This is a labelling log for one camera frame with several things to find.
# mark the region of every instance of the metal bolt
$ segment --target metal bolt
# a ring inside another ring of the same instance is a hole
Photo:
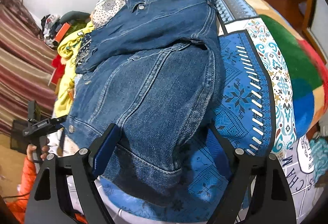
[[[272,153],[269,154],[269,158],[271,160],[276,160],[277,159],[276,155],[275,154],[272,154]]]
[[[70,133],[72,133],[72,132],[74,132],[74,130],[75,130],[74,126],[70,124],[70,125],[68,126],[68,131],[69,131]]]
[[[85,155],[87,152],[88,152],[88,150],[87,150],[86,148],[81,148],[81,149],[79,150],[79,154],[80,154],[80,155]]]
[[[55,157],[54,154],[49,154],[47,155],[47,160],[52,160]]]
[[[244,153],[244,150],[241,148],[236,148],[235,152],[237,155],[242,155]]]

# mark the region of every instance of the finger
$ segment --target finger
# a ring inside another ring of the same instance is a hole
[[[33,151],[36,150],[36,146],[35,145],[28,145],[27,149],[26,149],[26,155],[27,155],[27,159],[30,161],[33,161]]]
[[[32,152],[33,152],[34,150],[36,150],[36,146],[30,144],[30,145],[27,146],[26,153],[27,153],[27,154],[32,154]]]
[[[49,150],[50,150],[50,147],[48,145],[45,145],[44,147],[42,147],[43,152],[48,152]]]
[[[46,158],[47,158],[47,155],[48,155],[49,153],[44,153],[44,154],[42,154],[41,156],[40,156],[40,158],[42,159],[42,160],[45,160]]]

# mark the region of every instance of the polka dot fabric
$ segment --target polka dot fabric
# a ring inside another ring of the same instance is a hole
[[[104,0],[100,2],[93,12],[92,21],[95,29],[106,25],[124,5],[125,0]]]

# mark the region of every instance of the black bracket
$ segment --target black bracket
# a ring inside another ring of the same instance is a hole
[[[277,157],[248,155],[241,148],[235,149],[213,124],[209,128],[226,152],[233,176],[207,224],[235,222],[252,176],[256,176],[252,199],[246,218],[240,223],[296,224],[293,197]]]
[[[208,224],[233,224],[240,211],[250,177],[256,176],[252,200],[244,224],[296,224],[294,202],[282,167],[273,154],[251,156],[233,148],[213,125],[213,131],[227,154],[233,176]],[[73,213],[66,175],[73,175],[81,207],[89,224],[114,224],[94,180],[104,173],[121,137],[115,124],[96,138],[89,149],[75,155],[48,155],[37,175],[25,215],[26,224],[79,223]]]
[[[95,185],[104,173],[108,161],[120,140],[121,131],[111,124],[96,138],[89,149],[82,148],[75,155],[57,157],[49,154],[37,174],[25,213],[25,224],[79,223],[73,213],[67,175],[73,175],[76,191],[89,224],[115,224]]]

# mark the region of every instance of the teal cloth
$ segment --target teal cloth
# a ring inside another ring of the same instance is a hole
[[[314,162],[314,182],[317,183],[319,178],[328,170],[328,143],[320,137],[310,141],[311,154]]]

